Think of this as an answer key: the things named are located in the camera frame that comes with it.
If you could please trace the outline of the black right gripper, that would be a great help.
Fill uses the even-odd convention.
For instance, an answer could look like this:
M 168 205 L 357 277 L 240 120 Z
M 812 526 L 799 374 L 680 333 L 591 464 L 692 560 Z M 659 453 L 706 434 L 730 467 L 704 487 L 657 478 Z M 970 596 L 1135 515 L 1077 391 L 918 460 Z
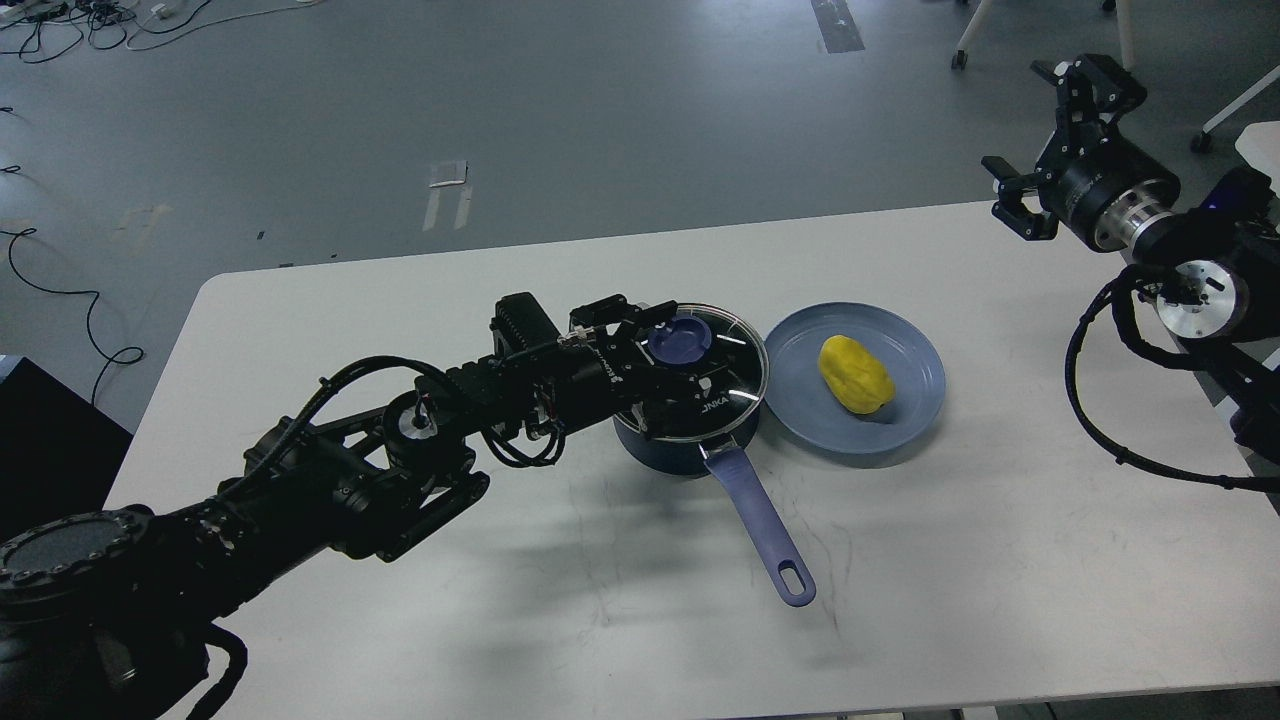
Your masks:
M 1032 173 L 1020 174 L 1001 156 L 980 159 L 995 181 L 991 214 L 1024 241 L 1053 240 L 1062 225 L 1092 251 L 1135 251 L 1139 236 L 1167 220 L 1181 193 L 1165 164 L 1116 132 L 1146 102 L 1147 87 L 1105 54 L 1034 60 L 1030 70 L 1053 86 L 1056 131 Z M 1083 135 L 1082 146 L 1068 142 Z M 1041 211 L 1024 202 L 1033 193 Z

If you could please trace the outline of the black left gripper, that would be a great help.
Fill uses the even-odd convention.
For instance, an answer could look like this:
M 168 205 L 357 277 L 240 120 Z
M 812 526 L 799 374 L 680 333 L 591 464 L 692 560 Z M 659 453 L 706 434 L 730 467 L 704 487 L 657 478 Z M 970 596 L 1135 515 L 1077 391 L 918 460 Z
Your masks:
M 721 428 L 712 373 L 681 380 L 669 397 L 657 397 L 654 366 L 635 343 L 675 318 L 678 302 L 653 306 L 612 295 L 570 313 L 570 334 L 559 338 L 559 419 L 603 421 L 625 411 L 625 428 L 644 439 L 694 442 Z

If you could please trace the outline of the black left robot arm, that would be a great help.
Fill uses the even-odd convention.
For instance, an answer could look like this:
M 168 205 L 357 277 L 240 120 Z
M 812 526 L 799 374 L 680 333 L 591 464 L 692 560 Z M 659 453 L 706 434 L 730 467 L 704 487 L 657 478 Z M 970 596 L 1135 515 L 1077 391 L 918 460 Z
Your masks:
M 506 296 L 492 355 L 343 366 L 198 503 L 81 512 L 5 541 L 3 716 L 157 719 L 205 685 L 189 717 L 210 719 L 248 666 L 218 620 L 324 550 L 390 562 L 442 529 L 490 484 L 471 436 L 506 466 L 550 466 L 570 434 L 689 401 L 723 366 L 673 301 L 614 295 L 570 320 L 559 333 L 530 293 Z

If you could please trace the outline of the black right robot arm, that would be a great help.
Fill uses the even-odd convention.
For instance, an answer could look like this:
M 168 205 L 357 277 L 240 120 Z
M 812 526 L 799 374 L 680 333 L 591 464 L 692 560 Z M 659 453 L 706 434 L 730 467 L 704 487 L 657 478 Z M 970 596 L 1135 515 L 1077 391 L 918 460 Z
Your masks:
M 1225 489 L 1277 492 L 1277 477 L 1230 477 L 1174 468 L 1105 434 L 1085 414 L 1078 359 L 1087 333 L 1110 313 L 1117 337 L 1138 357 L 1201 372 L 1235 402 L 1234 441 L 1277 461 L 1277 370 L 1245 345 L 1277 337 L 1277 228 L 1271 179 L 1251 167 L 1226 173 L 1206 199 L 1176 211 L 1180 181 L 1120 131 L 1146 88 L 1115 59 L 1082 54 L 1034 61 L 1055 92 L 1053 129 L 1029 172 L 986 156 L 996 200 L 992 215 L 1025 241 L 1068 228 L 1093 252 L 1132 255 L 1080 315 L 1064 359 L 1068 402 L 1082 429 L 1115 462 L 1156 477 Z

